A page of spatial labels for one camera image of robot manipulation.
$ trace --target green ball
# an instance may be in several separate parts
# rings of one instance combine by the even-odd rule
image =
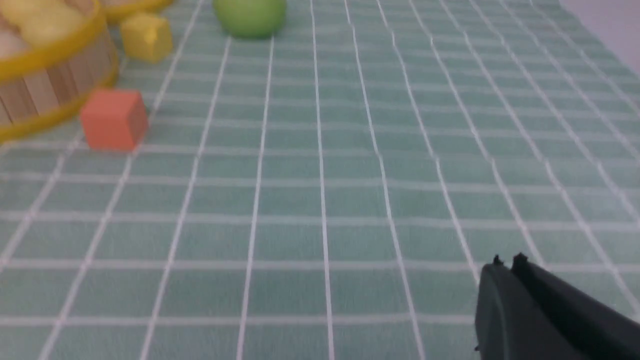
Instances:
[[[213,0],[222,28],[236,38],[267,38],[285,22],[287,0]]]

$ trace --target yellow basket rim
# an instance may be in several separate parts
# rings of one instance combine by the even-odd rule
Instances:
[[[174,0],[141,0],[120,6],[105,6],[107,22],[117,24],[138,12],[158,12],[171,5]]]
[[[85,24],[69,37],[47,46],[32,49],[20,56],[0,61],[0,83],[44,70],[70,58],[107,31],[106,17],[98,0],[92,0],[93,11]]]

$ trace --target yellow ball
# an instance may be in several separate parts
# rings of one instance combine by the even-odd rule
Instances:
[[[75,33],[85,22],[86,18],[80,11],[68,6],[54,6],[25,20],[20,33],[32,46],[43,46]]]
[[[0,12],[9,23],[20,26],[34,13],[57,4],[59,0],[0,0]]]

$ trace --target wooden basket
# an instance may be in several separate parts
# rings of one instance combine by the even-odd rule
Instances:
[[[107,14],[107,22],[117,24],[134,13],[159,12],[173,0],[101,0]]]
[[[67,3],[87,16],[82,28],[66,39],[0,60],[0,143],[72,119],[94,88],[117,80],[117,53],[102,6],[98,0]]]

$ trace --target block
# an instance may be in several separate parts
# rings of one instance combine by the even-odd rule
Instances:
[[[147,110],[137,90],[94,91],[80,112],[91,149],[133,151],[148,128]]]
[[[127,56],[157,63],[173,50],[169,20],[156,14],[137,13],[120,24]]]

